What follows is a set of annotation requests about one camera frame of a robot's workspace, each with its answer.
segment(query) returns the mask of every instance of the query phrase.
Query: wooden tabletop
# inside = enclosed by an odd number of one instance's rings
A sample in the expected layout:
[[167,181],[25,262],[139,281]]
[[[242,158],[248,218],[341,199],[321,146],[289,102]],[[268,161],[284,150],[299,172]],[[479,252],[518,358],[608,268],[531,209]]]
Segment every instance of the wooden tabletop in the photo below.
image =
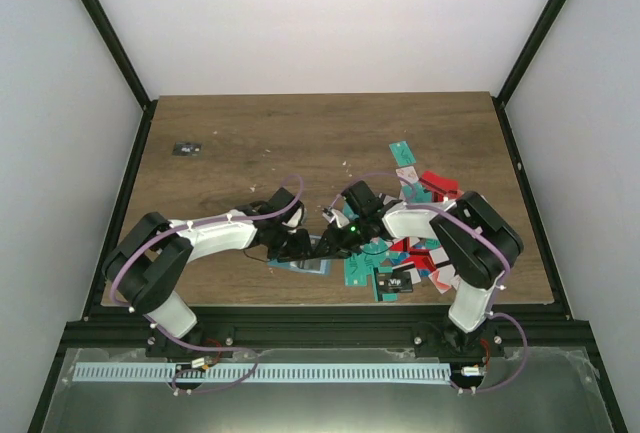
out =
[[[393,172],[389,144],[402,140],[418,174],[428,169],[480,192],[522,236],[525,251],[498,301],[553,301],[487,93],[163,97],[122,236],[150,211],[195,219],[267,200],[291,173],[305,181],[305,227],[321,234],[326,221],[320,207],[361,174]],[[176,142],[201,143],[202,149],[197,156],[174,156]],[[400,190],[393,178],[367,182],[375,192],[397,196]],[[297,189],[295,182],[287,186]],[[250,254],[265,258],[262,247]],[[270,268],[239,251],[190,263],[177,291],[192,305],[374,303],[371,285],[345,286],[342,261],[332,261],[330,274],[320,276]],[[394,303],[450,303],[453,293],[441,295],[425,278]]]

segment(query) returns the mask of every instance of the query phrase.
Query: purple cable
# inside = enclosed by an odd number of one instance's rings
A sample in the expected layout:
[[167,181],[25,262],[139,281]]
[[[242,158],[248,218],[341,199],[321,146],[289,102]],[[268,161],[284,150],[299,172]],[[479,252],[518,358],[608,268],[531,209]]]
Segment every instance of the purple cable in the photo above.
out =
[[[364,179],[364,178],[368,178],[370,176],[391,176],[393,178],[398,178],[400,181],[406,183],[407,185],[409,185],[411,187],[411,189],[413,190],[413,193],[411,194],[411,196],[409,198],[406,198],[407,201],[409,200],[413,200],[416,195],[418,194],[418,190],[416,190],[416,187],[413,183],[411,183],[409,180],[405,180],[404,178],[394,174],[394,173],[389,173],[387,171],[373,171],[371,173],[366,173],[358,178],[356,178],[355,180],[351,181],[347,186],[345,186],[342,191],[346,190],[347,188],[349,188],[351,185],[355,185],[357,182],[359,182],[360,180]],[[331,202],[331,205],[329,205],[329,208],[333,208],[333,206],[337,203],[337,201],[342,198],[342,192],[338,193],[336,195],[336,197],[333,199],[333,201]]]
[[[275,216],[278,216],[278,215],[281,215],[283,213],[286,213],[291,208],[293,208],[293,205],[295,205],[298,202],[298,200],[300,199],[300,196],[302,196],[302,191],[304,190],[304,181],[302,180],[302,177],[300,175],[297,175],[297,174],[293,174],[293,175],[287,176],[284,180],[282,180],[282,183],[280,184],[280,186],[283,186],[285,183],[287,183],[288,180],[290,180],[292,178],[297,178],[298,179],[298,182],[300,183],[300,188],[299,188],[298,193],[296,194],[295,198],[293,200],[291,200],[291,203],[289,203],[287,206],[285,206],[281,210],[278,210],[278,211],[275,211],[273,213],[269,213],[269,214],[266,214],[266,215],[257,215],[257,216],[244,216],[243,215],[243,216],[232,216],[231,218],[227,218],[226,215],[224,215],[224,216],[216,216],[216,217],[213,217],[213,218],[206,218],[204,220],[196,221],[196,222],[193,223],[193,226],[204,226],[204,225],[210,225],[212,223],[219,223],[219,222],[231,221],[231,220],[251,220],[251,221],[268,220],[269,218],[273,218]],[[122,281],[122,278],[129,271],[129,268],[131,268],[131,266],[138,260],[138,258],[140,258],[142,255],[144,255],[144,253],[149,248],[151,248],[153,245],[155,245],[159,241],[163,240],[167,236],[172,235],[172,234],[177,233],[177,232],[180,232],[180,231],[184,231],[187,228],[189,228],[189,225],[187,225],[187,224],[176,226],[174,228],[170,228],[167,231],[163,231],[159,235],[154,236],[149,241],[147,241],[144,245],[142,245],[140,248],[138,248],[136,250],[136,252],[133,255],[131,255],[131,257],[125,262],[125,264],[122,265],[122,268],[120,268],[120,271],[118,272],[116,277],[113,279],[113,282],[111,283],[111,291],[109,291],[109,299],[113,303],[115,303],[116,305],[127,306],[127,303],[122,302],[122,301],[120,301],[120,300],[118,300],[116,298],[116,292],[118,291],[118,286],[120,286],[120,282]]]
[[[152,319],[149,318],[146,315],[145,315],[145,318],[147,318],[149,321],[152,321]],[[256,355],[256,361],[254,362],[253,366],[249,369],[248,372],[246,372],[244,375],[242,375],[237,380],[233,380],[232,382],[225,383],[224,385],[216,386],[215,388],[206,388],[204,390],[201,389],[201,388],[198,388],[197,390],[192,390],[191,391],[191,393],[193,393],[193,394],[201,395],[201,394],[204,394],[204,393],[213,393],[213,392],[216,392],[216,391],[228,390],[229,388],[233,388],[234,386],[238,386],[244,380],[249,378],[251,375],[253,375],[256,372],[256,369],[258,368],[258,354],[254,350],[252,350],[251,348],[243,348],[242,346],[217,346],[216,347],[216,346],[192,345],[190,343],[187,343],[186,341],[182,341],[180,338],[176,338],[175,336],[172,336],[167,330],[162,328],[160,325],[158,325],[158,330],[164,336],[166,336],[169,340],[173,341],[176,345],[182,346],[183,348],[187,348],[189,350],[202,351],[202,352],[207,352],[207,353],[208,352],[218,353],[218,352],[225,352],[225,351],[244,351],[246,353],[252,353],[252,354]],[[178,386],[176,385],[176,381],[178,380],[178,378],[180,378],[180,376],[182,376],[185,373],[190,372],[190,371],[200,371],[200,370],[198,370],[196,368],[189,368],[189,369],[186,369],[186,370],[181,370],[181,371],[176,372],[176,374],[171,379],[171,387],[173,388],[174,391],[180,391],[178,389]]]
[[[524,330],[522,329],[522,326],[520,326],[520,323],[518,323],[513,316],[507,315],[506,313],[494,313],[493,315],[490,316],[490,319],[492,319],[492,320],[495,319],[495,318],[504,318],[505,320],[510,321],[513,324],[513,326],[516,327],[516,330],[518,330],[518,333],[520,333],[520,337],[522,338],[522,349],[523,349],[522,361],[518,365],[518,369],[516,369],[516,371],[513,373],[513,375],[511,375],[509,378],[504,380],[502,383],[498,383],[497,385],[489,386],[488,388],[477,389],[475,391],[476,393],[490,393],[492,391],[496,391],[496,390],[499,390],[500,388],[503,388],[503,387],[507,386],[509,383],[513,382],[520,375],[520,373],[522,373],[522,370],[524,370],[524,367],[527,364],[527,359],[529,358],[529,343],[527,341],[527,335],[525,334]],[[471,390],[471,389],[466,389],[465,390],[464,388],[459,387],[458,385],[456,385],[453,382],[453,380],[451,381],[451,386],[454,387],[458,391],[462,390],[462,391],[467,391],[467,392],[473,393],[473,390]]]
[[[443,216],[444,218],[449,220],[451,223],[456,225],[458,228],[460,228],[462,231],[464,231],[466,233],[469,233],[469,235],[471,235],[471,237],[474,240],[477,240],[480,243],[482,243],[491,253],[496,255],[498,260],[500,260],[500,263],[502,263],[502,267],[504,268],[504,274],[502,275],[502,277],[498,278],[498,281],[496,282],[496,286],[502,285],[505,282],[505,280],[507,279],[507,277],[511,274],[511,267],[509,266],[509,262],[504,257],[504,255],[500,252],[500,250],[498,250],[498,248],[496,248],[493,245],[493,243],[491,243],[489,240],[487,240],[484,236],[480,235],[479,233],[476,233],[476,231],[473,228],[465,225],[462,221],[460,221],[458,218],[456,218],[452,214],[447,213],[442,208],[438,208],[438,207],[433,206],[432,204],[429,204],[429,203],[415,203],[415,204],[411,204],[411,205],[407,204],[407,209],[409,209],[409,210],[429,210],[429,211],[433,211],[434,213],[436,213],[436,214],[438,214],[440,216]],[[494,290],[494,294],[492,294],[491,298],[489,299],[489,303],[487,304],[487,308],[489,308],[489,310],[493,306],[494,301],[495,301],[495,290]]]

